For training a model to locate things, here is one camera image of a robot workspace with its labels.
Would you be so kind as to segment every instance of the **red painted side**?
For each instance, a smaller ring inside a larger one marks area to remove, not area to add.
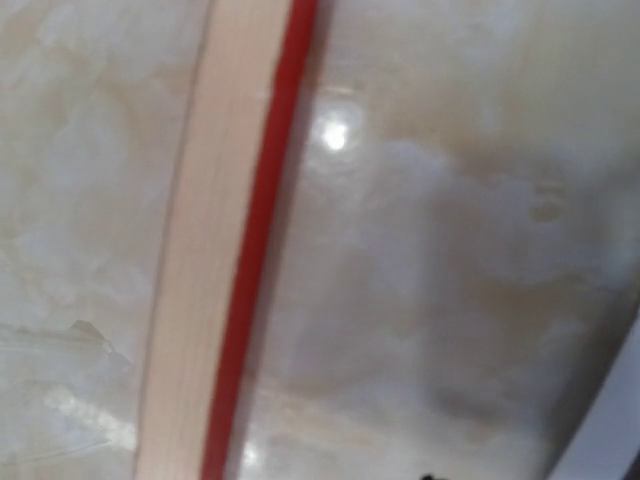
[[[317,0],[295,0],[285,34],[264,132],[253,196],[231,299],[215,396],[211,405],[202,480],[222,480],[249,335],[260,288],[282,166],[298,90],[311,44]]]

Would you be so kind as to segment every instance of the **red stripe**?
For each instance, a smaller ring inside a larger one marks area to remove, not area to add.
[[[267,117],[209,418],[202,480],[222,480],[260,277],[317,0],[294,0]]]

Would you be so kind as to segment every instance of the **wood grain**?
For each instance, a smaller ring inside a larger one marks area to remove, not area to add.
[[[214,0],[165,238],[138,480],[200,478],[272,80],[293,0]]]

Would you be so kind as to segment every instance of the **marble floor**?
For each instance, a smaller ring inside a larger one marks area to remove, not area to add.
[[[320,0],[228,480],[542,480],[640,290],[640,3]],[[0,2],[0,478],[131,480],[205,0]]]

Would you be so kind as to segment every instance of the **glossy tile surface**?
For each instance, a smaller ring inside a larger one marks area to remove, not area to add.
[[[205,0],[0,2],[0,478],[132,478]]]
[[[638,15],[323,3],[229,479],[544,478],[634,316]]]

